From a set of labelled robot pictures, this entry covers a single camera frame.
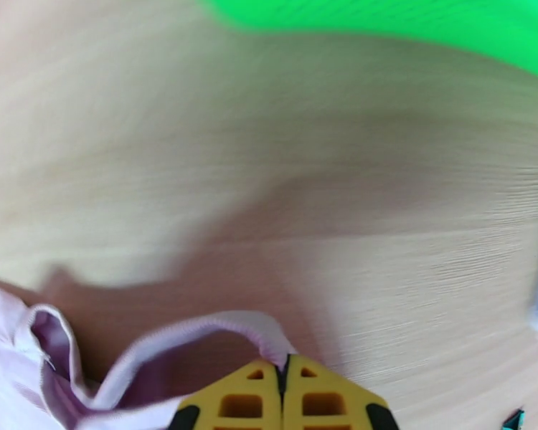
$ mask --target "wooden table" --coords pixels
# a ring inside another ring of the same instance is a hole
[[[158,325],[260,309],[403,430],[522,405],[535,430],[537,273],[538,78],[195,0],[0,0],[0,279],[64,310],[91,376]],[[176,387],[250,357],[225,339]]]

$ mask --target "pink fabric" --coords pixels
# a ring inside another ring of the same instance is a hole
[[[184,396],[128,410],[119,410],[120,400],[142,365],[217,330],[244,335],[280,368],[295,353],[273,318],[219,312],[139,338],[103,383],[93,386],[84,380],[77,344],[62,314],[49,305],[28,308],[0,290],[0,430],[165,429]]]

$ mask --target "black plastic part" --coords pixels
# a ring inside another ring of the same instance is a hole
[[[367,406],[367,413],[373,430],[399,430],[399,426],[386,407],[380,404],[370,403]]]
[[[193,430],[199,412],[197,406],[187,406],[178,410],[167,430]]]
[[[287,375],[289,374],[289,362],[291,361],[291,355],[287,355],[287,361],[283,371],[279,371],[279,368],[275,367],[277,372],[277,389],[281,397],[281,410],[283,410],[283,402],[285,400],[285,392],[287,391]]]

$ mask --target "green object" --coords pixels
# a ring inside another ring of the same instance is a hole
[[[524,425],[524,411],[518,409],[502,424],[502,430],[522,430]]]
[[[210,0],[264,31],[368,32],[472,50],[538,75],[538,0]]]

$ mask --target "wood grain surface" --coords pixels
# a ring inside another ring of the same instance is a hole
[[[402,430],[537,430],[537,273],[538,78],[195,0],[0,0],[0,280],[65,312],[92,377],[261,309]],[[172,391],[250,356],[183,350]]]

